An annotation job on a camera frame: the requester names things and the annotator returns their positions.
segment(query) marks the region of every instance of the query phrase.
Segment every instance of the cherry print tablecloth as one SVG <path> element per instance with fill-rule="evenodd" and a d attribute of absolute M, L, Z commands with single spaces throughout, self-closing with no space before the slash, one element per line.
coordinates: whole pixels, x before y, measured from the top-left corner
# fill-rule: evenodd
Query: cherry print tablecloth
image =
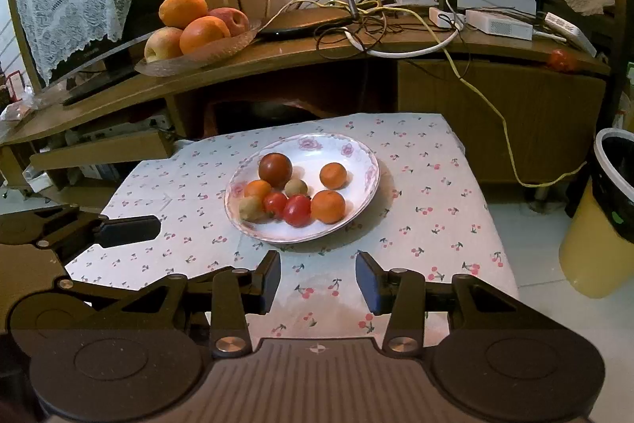
<path fill-rule="evenodd" d="M 315 241 L 275 247 L 243 235 L 224 213 L 224 189 L 240 163 L 279 138 L 335 132 L 376 153 L 380 184 L 369 206 L 345 228 Z M 93 246 L 67 269 L 74 279 L 140 289 L 168 273 L 189 277 L 231 265 L 253 269 L 268 249 L 281 252 L 281 282 L 271 312 L 247 316 L 261 337 L 356 337 L 379 345 L 389 315 L 372 316 L 357 287 L 354 259 L 367 251 L 385 269 L 408 268 L 434 281 L 476 274 L 517 296 L 517 287 L 486 203 L 440 115 L 357 114 L 218 136 L 183 147 L 167 160 L 140 163 L 103 213 L 155 214 L 154 241 Z M 429 314 L 426 344 L 448 333 L 444 314 Z"/>

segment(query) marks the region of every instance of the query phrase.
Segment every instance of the small orange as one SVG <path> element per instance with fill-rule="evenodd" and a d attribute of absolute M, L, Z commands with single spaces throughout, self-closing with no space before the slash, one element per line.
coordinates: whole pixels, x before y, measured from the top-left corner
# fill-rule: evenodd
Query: small orange
<path fill-rule="evenodd" d="M 340 189 L 348 180 L 348 173 L 343 165 L 334 161 L 321 168 L 319 180 L 326 189 Z"/>
<path fill-rule="evenodd" d="M 259 199 L 264 199 L 269 192 L 271 192 L 271 185 L 264 180 L 253 180 L 246 187 L 244 187 L 244 196 L 248 198 L 250 196 L 255 196 Z"/>
<path fill-rule="evenodd" d="M 341 220 L 346 214 L 346 200 L 333 190 L 322 190 L 313 196 L 311 215 L 326 224 Z"/>

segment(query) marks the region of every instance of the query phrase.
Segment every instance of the yellow trash can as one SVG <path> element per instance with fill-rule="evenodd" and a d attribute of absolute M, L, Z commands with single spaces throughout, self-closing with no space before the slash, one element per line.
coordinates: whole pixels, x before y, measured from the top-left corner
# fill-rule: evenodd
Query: yellow trash can
<path fill-rule="evenodd" d="M 570 284 L 603 298 L 634 277 L 634 134 L 607 128 L 595 139 L 592 179 L 559 247 Z"/>

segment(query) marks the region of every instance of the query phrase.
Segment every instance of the orange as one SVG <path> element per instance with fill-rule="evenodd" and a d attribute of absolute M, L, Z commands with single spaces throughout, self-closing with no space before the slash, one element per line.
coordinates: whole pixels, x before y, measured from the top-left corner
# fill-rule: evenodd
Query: orange
<path fill-rule="evenodd" d="M 253 180 L 244 187 L 245 198 L 255 196 L 256 198 L 264 199 L 269 192 L 271 192 L 271 185 L 264 180 Z"/>
<path fill-rule="evenodd" d="M 183 29 L 181 51 L 187 54 L 209 42 L 229 38 L 229 36 L 227 25 L 218 17 L 201 17 Z"/>
<path fill-rule="evenodd" d="M 326 224 L 341 220 L 346 214 L 346 200 L 333 190 L 322 190 L 313 196 L 311 215 Z"/>
<path fill-rule="evenodd" d="M 343 165 L 334 161 L 321 168 L 319 180 L 326 189 L 340 189 L 348 180 L 348 173 Z"/>
<path fill-rule="evenodd" d="M 205 0 L 164 0 L 158 16 L 166 26 L 185 29 L 196 19 L 207 15 Z"/>

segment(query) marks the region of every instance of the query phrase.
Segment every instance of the floor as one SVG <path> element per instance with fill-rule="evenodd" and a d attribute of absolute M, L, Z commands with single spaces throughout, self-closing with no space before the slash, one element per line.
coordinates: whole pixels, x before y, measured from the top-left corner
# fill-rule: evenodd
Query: floor
<path fill-rule="evenodd" d="M 607 375 L 592 412 L 594 423 L 634 423 L 634 281 L 613 295 L 592 300 L 576 292 L 559 268 L 558 249 L 570 219 L 562 203 L 537 214 L 511 188 L 488 192 L 489 211 L 518 281 L 520 300 L 584 335 L 597 346 Z M 10 191 L 0 214 L 47 206 Z"/>

